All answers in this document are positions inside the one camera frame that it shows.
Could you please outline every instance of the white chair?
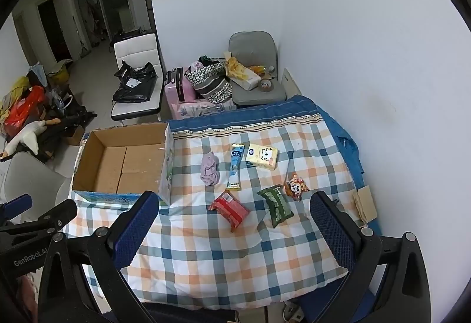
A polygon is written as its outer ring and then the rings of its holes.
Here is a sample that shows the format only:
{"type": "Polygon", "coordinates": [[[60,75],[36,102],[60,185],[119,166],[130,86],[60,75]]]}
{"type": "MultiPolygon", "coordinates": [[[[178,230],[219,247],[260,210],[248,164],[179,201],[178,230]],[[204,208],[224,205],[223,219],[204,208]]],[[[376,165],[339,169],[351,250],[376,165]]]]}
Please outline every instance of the white chair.
{"type": "Polygon", "coordinates": [[[14,200],[29,194],[32,207],[21,215],[21,221],[35,221],[69,196],[71,178],[49,169],[30,153],[21,151],[10,161],[5,177],[5,197],[14,200]]]}
{"type": "Polygon", "coordinates": [[[121,68],[123,60],[135,70],[142,69],[150,62],[157,73],[157,81],[149,101],[136,104],[117,102],[111,111],[111,119],[123,122],[131,118],[158,115],[160,120],[159,113],[163,95],[163,70],[160,64],[159,52],[157,51],[155,34],[144,34],[117,42],[115,44],[115,55],[118,69],[121,68]]]}

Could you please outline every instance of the black plastic bag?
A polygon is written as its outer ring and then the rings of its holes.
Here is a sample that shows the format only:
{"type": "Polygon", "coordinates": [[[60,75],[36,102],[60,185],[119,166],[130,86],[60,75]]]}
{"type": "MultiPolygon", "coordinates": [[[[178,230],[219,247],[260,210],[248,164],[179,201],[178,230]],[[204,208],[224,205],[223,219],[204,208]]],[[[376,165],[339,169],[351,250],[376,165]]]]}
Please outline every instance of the black plastic bag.
{"type": "Polygon", "coordinates": [[[123,61],[115,76],[120,79],[121,84],[113,96],[113,101],[132,104],[150,100],[157,81],[157,74],[150,62],[142,69],[134,70],[123,61]]]}
{"type": "Polygon", "coordinates": [[[203,64],[204,67],[207,67],[209,65],[213,65],[213,64],[218,64],[220,62],[225,62],[224,59],[213,59],[213,58],[210,58],[206,55],[204,56],[201,56],[199,59],[198,59],[199,62],[201,62],[203,64]]]}

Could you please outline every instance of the tape roll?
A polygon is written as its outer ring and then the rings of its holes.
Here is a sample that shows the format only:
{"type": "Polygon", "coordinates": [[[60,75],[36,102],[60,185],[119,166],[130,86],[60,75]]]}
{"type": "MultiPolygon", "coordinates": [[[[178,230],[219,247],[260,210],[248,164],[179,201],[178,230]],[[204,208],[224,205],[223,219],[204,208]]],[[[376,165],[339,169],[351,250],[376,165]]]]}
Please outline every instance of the tape roll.
{"type": "Polygon", "coordinates": [[[258,83],[258,87],[262,92],[270,92],[273,90],[273,84],[271,80],[263,79],[258,83]]]}

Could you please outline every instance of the pink suitcase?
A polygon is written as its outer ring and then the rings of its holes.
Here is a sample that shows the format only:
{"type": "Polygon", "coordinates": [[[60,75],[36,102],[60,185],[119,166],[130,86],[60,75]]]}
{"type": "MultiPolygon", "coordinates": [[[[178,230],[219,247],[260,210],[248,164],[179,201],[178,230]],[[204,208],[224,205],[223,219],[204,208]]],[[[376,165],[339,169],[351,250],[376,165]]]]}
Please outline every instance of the pink suitcase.
{"type": "Polygon", "coordinates": [[[166,74],[165,96],[171,110],[174,109],[172,105],[196,100],[196,92],[183,74],[187,69],[189,68],[173,68],[166,74]]]}

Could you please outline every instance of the blue gripper pad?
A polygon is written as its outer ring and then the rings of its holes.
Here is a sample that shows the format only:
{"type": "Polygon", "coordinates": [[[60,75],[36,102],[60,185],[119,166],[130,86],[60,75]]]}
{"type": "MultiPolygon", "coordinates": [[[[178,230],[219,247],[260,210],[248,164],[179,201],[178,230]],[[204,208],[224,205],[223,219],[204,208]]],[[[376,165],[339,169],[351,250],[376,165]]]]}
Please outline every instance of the blue gripper pad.
{"type": "Polygon", "coordinates": [[[312,219],[314,219],[319,231],[326,240],[337,263],[351,271],[355,267],[355,253],[352,241],[317,194],[311,197],[309,208],[312,219]]]}
{"type": "MultiPolygon", "coordinates": [[[[131,264],[155,217],[159,214],[157,194],[146,191],[141,197],[144,195],[147,195],[147,199],[136,211],[134,218],[128,222],[112,247],[113,263],[117,269],[128,267],[131,264]]],[[[126,213],[132,212],[134,206],[126,213]]]]}
{"type": "Polygon", "coordinates": [[[1,207],[3,208],[3,216],[10,220],[30,209],[31,206],[31,196],[23,194],[10,202],[4,203],[1,207]]]}

